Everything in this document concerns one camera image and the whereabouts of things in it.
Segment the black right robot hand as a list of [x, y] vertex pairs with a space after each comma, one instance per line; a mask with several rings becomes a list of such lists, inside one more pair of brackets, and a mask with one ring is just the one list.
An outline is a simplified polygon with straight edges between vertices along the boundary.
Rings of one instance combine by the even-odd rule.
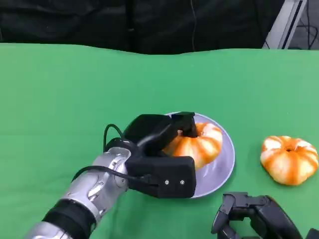
[[299, 230], [270, 196], [249, 196], [247, 192], [227, 192], [219, 207], [211, 228], [211, 233], [219, 239], [241, 239], [230, 226], [231, 221], [250, 219], [251, 228], [257, 236], [246, 239], [301, 239]]

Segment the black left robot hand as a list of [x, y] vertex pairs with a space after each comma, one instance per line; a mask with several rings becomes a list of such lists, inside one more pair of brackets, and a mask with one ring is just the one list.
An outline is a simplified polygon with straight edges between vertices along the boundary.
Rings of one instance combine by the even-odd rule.
[[142, 114], [124, 130], [124, 138], [147, 156], [165, 156], [163, 150], [178, 136], [197, 137], [194, 112], [172, 115]]

